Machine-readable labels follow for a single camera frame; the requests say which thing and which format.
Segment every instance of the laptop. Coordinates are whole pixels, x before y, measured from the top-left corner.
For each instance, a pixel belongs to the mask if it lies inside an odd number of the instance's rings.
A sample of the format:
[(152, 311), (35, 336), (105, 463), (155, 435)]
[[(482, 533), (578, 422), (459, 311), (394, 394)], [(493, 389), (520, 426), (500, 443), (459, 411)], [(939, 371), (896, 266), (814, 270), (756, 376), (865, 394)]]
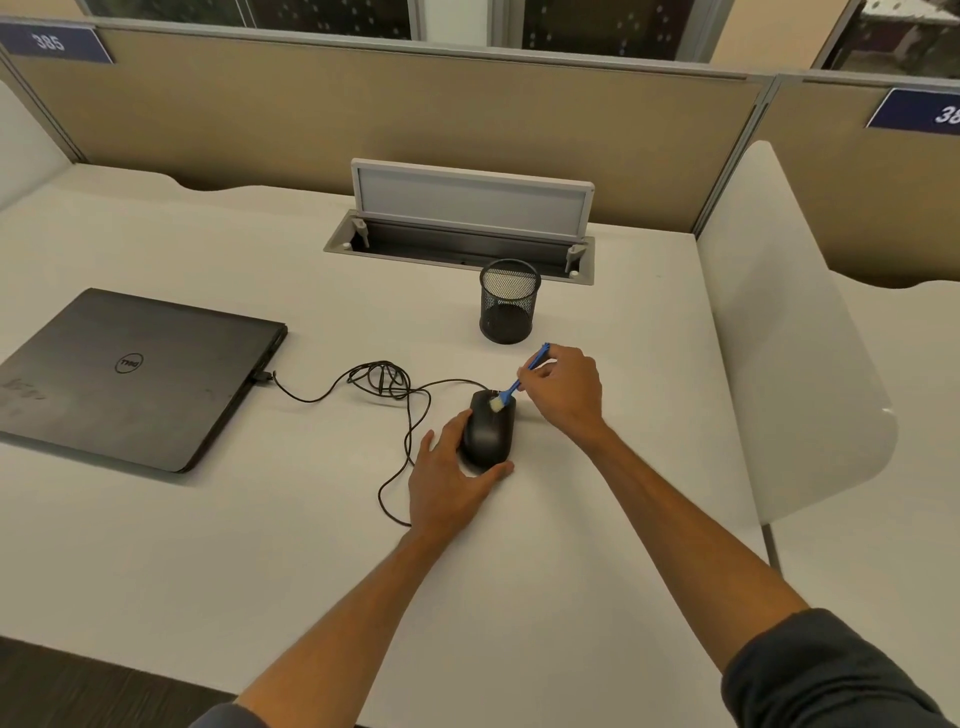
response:
[(0, 433), (183, 473), (286, 334), (276, 321), (90, 288), (0, 364)]

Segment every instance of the forearm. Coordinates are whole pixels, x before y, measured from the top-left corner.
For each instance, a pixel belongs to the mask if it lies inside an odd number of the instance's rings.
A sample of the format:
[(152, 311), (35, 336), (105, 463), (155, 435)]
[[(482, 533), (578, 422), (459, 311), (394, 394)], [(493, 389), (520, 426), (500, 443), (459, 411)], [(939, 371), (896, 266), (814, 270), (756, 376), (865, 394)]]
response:
[(237, 698), (271, 728), (352, 728), (400, 619), (443, 545), (405, 536)]
[(774, 570), (611, 429), (599, 428), (577, 439), (718, 668), (723, 670), (753, 637), (807, 608)]

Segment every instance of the number sign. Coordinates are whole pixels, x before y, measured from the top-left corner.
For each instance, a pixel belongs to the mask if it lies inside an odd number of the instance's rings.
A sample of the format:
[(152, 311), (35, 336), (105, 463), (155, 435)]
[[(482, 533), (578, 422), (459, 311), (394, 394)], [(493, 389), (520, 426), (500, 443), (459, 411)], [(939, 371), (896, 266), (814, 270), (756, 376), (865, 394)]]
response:
[(0, 43), (12, 56), (113, 63), (96, 31), (79, 25), (0, 22)]
[(960, 93), (894, 88), (867, 127), (960, 134)]

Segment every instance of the black cable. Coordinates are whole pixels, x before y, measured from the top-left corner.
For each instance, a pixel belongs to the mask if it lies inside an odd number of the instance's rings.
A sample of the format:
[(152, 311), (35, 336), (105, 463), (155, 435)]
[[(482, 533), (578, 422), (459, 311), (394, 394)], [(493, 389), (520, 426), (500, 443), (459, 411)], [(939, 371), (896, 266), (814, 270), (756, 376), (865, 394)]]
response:
[[(427, 387), (433, 387), (437, 384), (457, 382), (463, 384), (475, 384), (476, 386), (480, 387), (480, 389), (487, 389), (486, 386), (478, 381), (473, 381), (473, 379), (439, 379), (437, 381), (431, 381), (415, 389), (410, 380), (410, 375), (408, 375), (402, 367), (397, 366), (397, 364), (394, 364), (392, 361), (385, 360), (370, 361), (366, 364), (358, 364), (352, 369), (343, 372), (336, 378), (333, 384), (330, 385), (330, 388), (326, 390), (326, 392), (314, 400), (305, 400), (302, 397), (298, 397), (289, 389), (284, 387), (276, 378), (276, 372), (272, 372), (270, 377), (276, 386), (280, 388), (280, 391), (283, 392), (283, 394), (296, 401), (301, 401), (304, 404), (316, 404), (319, 401), (325, 400), (327, 397), (333, 394), (333, 390), (336, 389), (337, 385), (344, 381), (344, 379), (347, 381), (347, 384), (352, 384), (357, 389), (361, 389), (367, 394), (374, 395), (375, 397), (382, 397), (386, 400), (395, 401), (406, 400), (407, 434), (403, 438), (403, 451), (406, 456), (400, 469), (391, 475), (390, 478), (380, 486), (379, 490), (377, 490), (376, 500), (380, 504), (380, 510), (387, 515), (387, 518), (395, 523), (404, 525), (407, 528), (410, 527), (410, 523), (407, 521), (402, 521), (389, 510), (387, 510), (387, 506), (383, 502), (383, 491), (388, 485), (403, 475), (403, 472), (408, 466), (414, 465), (413, 458), (411, 457), (414, 444), (414, 430), (417, 429), (418, 425), (420, 425), (420, 423), (426, 419), (427, 413), (430, 411), (430, 405), (433, 403), (433, 397), (431, 396), (430, 392), (427, 391)], [(410, 408), (410, 399), (415, 394), (426, 395), (426, 408), (423, 410), (423, 414), (420, 415), (420, 418), (416, 422), (414, 422), (413, 411)]]

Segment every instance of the black mouse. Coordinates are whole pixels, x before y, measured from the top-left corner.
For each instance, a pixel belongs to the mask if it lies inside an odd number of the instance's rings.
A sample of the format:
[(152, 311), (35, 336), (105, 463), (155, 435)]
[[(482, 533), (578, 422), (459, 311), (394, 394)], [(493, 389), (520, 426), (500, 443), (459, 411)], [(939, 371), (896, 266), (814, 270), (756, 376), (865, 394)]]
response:
[(460, 441), (460, 454), (468, 465), (480, 470), (489, 470), (510, 457), (510, 445), (514, 442), (514, 415), (516, 400), (499, 412), (490, 409), (490, 400), (499, 392), (481, 389), (470, 400), (473, 414), (464, 427)]

